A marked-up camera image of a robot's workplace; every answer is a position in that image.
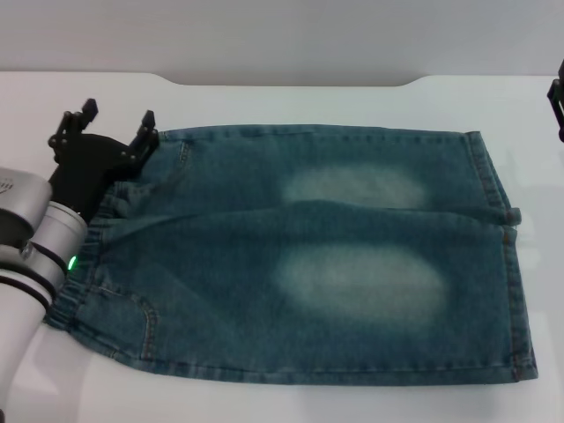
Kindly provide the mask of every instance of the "jeans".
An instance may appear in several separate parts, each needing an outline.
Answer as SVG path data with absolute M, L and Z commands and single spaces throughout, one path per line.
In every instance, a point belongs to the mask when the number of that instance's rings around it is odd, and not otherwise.
M 172 130 L 107 192 L 48 324 L 148 372 L 229 382 L 538 376 L 518 209 L 478 132 Z

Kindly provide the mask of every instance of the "stitching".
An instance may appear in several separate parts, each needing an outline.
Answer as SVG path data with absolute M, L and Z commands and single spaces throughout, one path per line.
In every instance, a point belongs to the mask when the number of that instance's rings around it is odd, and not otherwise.
M 511 359 L 512 359 L 512 366 L 513 366 L 513 374 L 514 374 L 514 378 L 516 379 L 516 381 L 519 381 L 521 379 L 521 375 L 519 373 L 519 366 L 517 363 L 517 357 L 516 357 L 516 351 L 515 351 L 515 345 L 516 345 L 516 331 L 515 331 L 515 323 L 514 323 L 514 318 L 513 318 L 513 312 L 514 312 L 514 302 L 513 302 L 513 295 L 511 295 L 511 286 L 512 286 L 512 282 L 511 282 L 511 275 L 512 275 L 512 271 L 509 268 L 509 261 L 508 261 L 508 243 L 509 243 L 509 237 L 508 237 L 508 233 L 507 231 L 504 229 L 503 230 L 503 260 L 505 261 L 505 269 L 506 269 L 506 273 L 507 273 L 507 285 L 508 285 L 508 303 L 509 303 L 509 331 L 511 334 Z
M 487 205 L 493 207 L 491 198 L 487 195 L 486 182 L 484 181 L 482 172 L 479 171 L 480 167 L 478 166 L 477 162 L 478 158 L 476 157 L 476 153 L 474 152 L 474 149 L 472 147 L 472 141 L 469 137 L 465 139 L 465 144 L 467 146 L 468 155 L 470 156 L 472 167 L 474 168 L 474 171 L 476 172 L 476 175 L 478 176 L 478 179 L 482 185 L 482 191 L 484 193 L 484 198 L 486 199 Z
M 242 373 L 249 373 L 249 374 L 263 374 L 263 375 L 308 375 L 308 374 L 343 374 L 343 373 L 356 373 L 356 374 L 370 374 L 370 373 L 425 373 L 425 372 L 449 372 L 449 371 L 472 371 L 472 370 L 479 370 L 479 369 L 486 369 L 486 368 L 511 368 L 513 369 L 513 364 L 505 364 L 505 363 L 495 363 L 486 366 L 467 366 L 467 367 L 436 367 L 433 369 L 411 369 L 411 368 L 391 368 L 391 369 L 380 369 L 380 368 L 371 368 L 371 369 L 332 369 L 332 370 L 310 370 L 307 372 L 294 372 L 294 371 L 287 371 L 287 372 L 266 372 L 263 370 L 248 370 L 245 368 L 232 368 L 232 367 L 214 367 L 214 366 L 202 366 L 194 363 L 187 363 L 183 361 L 172 361 L 172 360 L 156 360 L 156 359 L 139 359 L 137 357 L 132 357 L 131 355 L 127 354 L 126 352 L 122 351 L 121 349 L 114 347 L 112 345 L 108 345 L 103 341 L 100 341 L 97 338 L 93 338 L 89 336 L 85 331 L 81 330 L 80 328 L 88 328 L 87 324 L 77 322 L 72 329 L 80 334 L 86 336 L 88 339 L 92 340 L 93 342 L 103 346 L 106 349 L 113 350 L 112 358 L 115 358 L 117 354 L 122 355 L 125 359 L 132 359 L 134 361 L 139 361 L 145 365 L 166 365 L 169 367 L 193 367 L 193 368 L 202 368 L 202 369 L 209 369 L 209 370 L 224 370 L 230 372 L 242 372 Z M 532 367 L 531 364 L 522 365 L 523 368 Z
M 118 293 L 116 291 L 112 291 L 103 286 L 97 286 L 97 289 L 130 300 L 137 307 L 141 308 L 141 310 L 145 314 L 145 335 L 143 339 L 143 346 L 141 349 L 141 359 L 149 360 L 152 356 L 154 357 L 155 328 L 158 322 L 158 315 L 156 310 L 151 306 L 151 304 L 149 304 L 147 300 L 135 294 Z M 116 352 L 122 353 L 121 351 L 119 351 L 118 348 L 115 347 L 113 348 L 114 348 L 114 352 L 112 353 L 113 356 L 115 356 Z

